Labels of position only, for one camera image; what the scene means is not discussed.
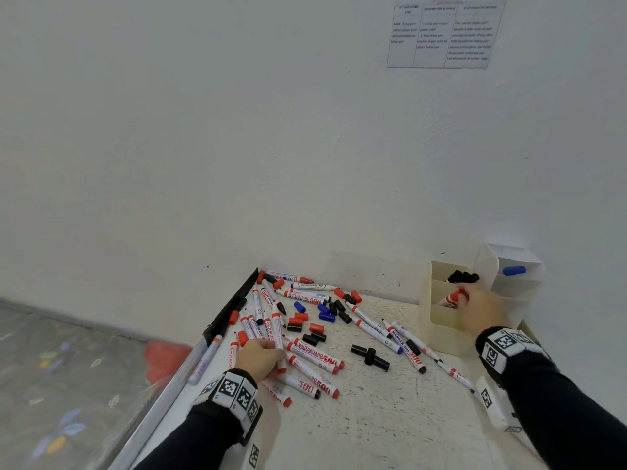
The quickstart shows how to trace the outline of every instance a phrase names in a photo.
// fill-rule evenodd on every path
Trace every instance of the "desk organizer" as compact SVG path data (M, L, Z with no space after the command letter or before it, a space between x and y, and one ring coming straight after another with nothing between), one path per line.
M525 266L527 272L506 277L504 267ZM527 315L532 300L542 283L544 266L535 255L521 247L483 244L474 261L474 267L432 260L427 264L418 302L418 319L423 339L434 350L461 356L474 346L474 337L461 329L460 312L454 308L435 305L457 290L456 284L446 281L458 269L476 272L480 284L503 297L506 315L513 328Z

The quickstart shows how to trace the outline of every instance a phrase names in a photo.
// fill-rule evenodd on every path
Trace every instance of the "black sleeve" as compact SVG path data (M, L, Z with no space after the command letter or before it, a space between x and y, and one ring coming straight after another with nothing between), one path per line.
M246 377L256 387L246 371L230 372ZM231 411L208 400L193 406L187 419L135 470L218 470L224 453L241 435L239 420Z
M479 335L480 355L487 337L501 328ZM544 355L527 350L508 358L501 381L516 417L551 469L627 468L627 427Z

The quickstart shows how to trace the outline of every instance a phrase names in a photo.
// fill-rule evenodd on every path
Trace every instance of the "white table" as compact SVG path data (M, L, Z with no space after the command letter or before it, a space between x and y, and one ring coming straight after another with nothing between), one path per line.
M359 307L370 317L390 323L401 320L419 336L417 305L362 297ZM293 301L286 298L283 303L292 316ZM314 400L286 387L293 402L283 408L260 387L265 395L263 428L271 434L271 443L257 469L546 468L511 435L497 432L470 392L429 358L421 356L427 372L420 375L405 356L395 355L354 324L339 318L335 323L322 322L314 305L307 311L310 321L325 325L327 341L318 347L346 362L336 376L320 370L341 394L337 400L326 394ZM185 386L136 462L184 420L189 404L209 380L226 370L231 342L227 335L200 383ZM367 366L364 358L350 353L351 344L375 348L390 362L389 371ZM484 374L476 357L442 358L473 381ZM288 372L300 374L291 367ZM226 459L223 468L231 468Z

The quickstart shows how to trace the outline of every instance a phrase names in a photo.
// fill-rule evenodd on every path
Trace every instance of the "paper sheet on wall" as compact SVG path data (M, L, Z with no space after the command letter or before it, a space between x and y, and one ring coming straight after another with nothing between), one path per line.
M487 68L505 0L394 7L388 68Z

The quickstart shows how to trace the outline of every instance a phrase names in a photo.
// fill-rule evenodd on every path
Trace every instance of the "wristband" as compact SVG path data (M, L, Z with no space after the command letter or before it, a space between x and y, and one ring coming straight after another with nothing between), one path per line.
M245 446L262 416L263 408L256 400L256 386L246 376L237 373L239 370L233 371L212 379L192 406L210 402L231 411L243 431L238 442Z
M502 384L502 375L506 371L508 361L514 356L529 351L550 359L542 347L536 345L524 332L511 328L485 330L477 339L476 347L490 377L499 385Z

